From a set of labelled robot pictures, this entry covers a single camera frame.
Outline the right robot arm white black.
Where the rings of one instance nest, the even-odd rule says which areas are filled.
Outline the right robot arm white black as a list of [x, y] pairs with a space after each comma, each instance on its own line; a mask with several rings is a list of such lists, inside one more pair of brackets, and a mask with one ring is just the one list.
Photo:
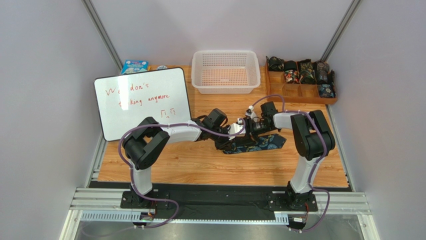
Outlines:
[[284, 110], [279, 112], [272, 101], [261, 105], [261, 117], [257, 117], [254, 106], [249, 106], [247, 133], [252, 136], [274, 130], [292, 130], [296, 150], [299, 154], [295, 173], [287, 184], [285, 205], [288, 209], [304, 208], [313, 200], [313, 182], [319, 165], [336, 146], [334, 135], [321, 110], [305, 112]]

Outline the dark blue floral necktie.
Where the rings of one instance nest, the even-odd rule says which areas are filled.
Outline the dark blue floral necktie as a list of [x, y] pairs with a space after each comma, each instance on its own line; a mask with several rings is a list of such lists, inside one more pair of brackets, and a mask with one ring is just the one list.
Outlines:
[[268, 134], [259, 137], [259, 140], [251, 146], [242, 145], [237, 146], [235, 143], [231, 144], [229, 150], [222, 150], [224, 154], [242, 154], [249, 152], [259, 152], [259, 151], [267, 151], [274, 149], [282, 149], [287, 139], [280, 134]]

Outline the white plastic perforated basket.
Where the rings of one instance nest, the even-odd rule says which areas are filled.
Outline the white plastic perforated basket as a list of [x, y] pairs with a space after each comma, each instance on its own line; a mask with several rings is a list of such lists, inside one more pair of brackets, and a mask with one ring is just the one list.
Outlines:
[[201, 94], [249, 94], [261, 85], [251, 50], [200, 50], [193, 54], [191, 84]]

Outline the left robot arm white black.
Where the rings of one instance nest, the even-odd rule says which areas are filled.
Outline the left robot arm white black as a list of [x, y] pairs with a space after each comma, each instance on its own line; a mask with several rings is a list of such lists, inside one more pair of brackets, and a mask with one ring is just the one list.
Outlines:
[[186, 122], [161, 124], [153, 117], [145, 118], [119, 140], [120, 158], [129, 166], [131, 189], [145, 198], [153, 189], [152, 166], [167, 144], [213, 140], [228, 143], [245, 132], [243, 119], [233, 126], [223, 126], [226, 115], [215, 108], [210, 115]]

